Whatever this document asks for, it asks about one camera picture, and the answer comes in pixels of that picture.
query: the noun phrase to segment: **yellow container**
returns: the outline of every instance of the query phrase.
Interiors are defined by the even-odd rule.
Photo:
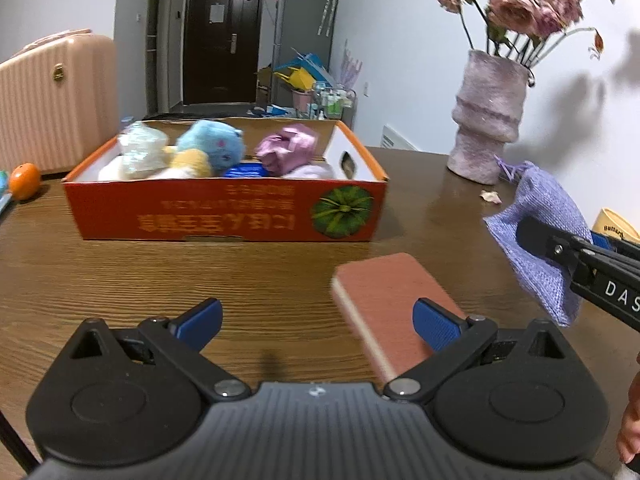
[[[290,68],[290,70],[291,75],[284,75],[281,72],[275,72],[275,75],[303,92],[308,92],[314,87],[316,80],[304,68]]]
[[[611,209],[604,208],[593,225],[593,232],[612,236],[640,244],[640,234],[622,216]]]

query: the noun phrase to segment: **cardboard box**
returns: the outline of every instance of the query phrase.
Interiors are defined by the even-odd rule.
[[[90,240],[366,241],[377,227],[387,177],[355,134],[339,121],[231,118],[246,152],[286,124],[316,131],[316,155],[341,179],[199,178],[96,182],[120,154],[111,139],[63,180],[80,234]],[[148,121],[170,143],[193,121]]]

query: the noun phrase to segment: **door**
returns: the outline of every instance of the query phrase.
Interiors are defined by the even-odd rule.
[[[187,0],[184,103],[252,103],[262,0]]]
[[[158,16],[160,0],[149,0],[146,17],[146,113],[158,113]]]

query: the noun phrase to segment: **suitcase latch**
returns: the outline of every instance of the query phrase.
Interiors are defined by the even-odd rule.
[[[62,81],[65,78],[65,67],[58,63],[53,67],[53,81]]]

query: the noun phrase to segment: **pink textured vase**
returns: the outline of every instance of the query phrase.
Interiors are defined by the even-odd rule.
[[[480,184],[496,184],[506,142],[518,140],[529,71],[520,63],[469,51],[465,78],[453,110],[459,126],[447,167]]]

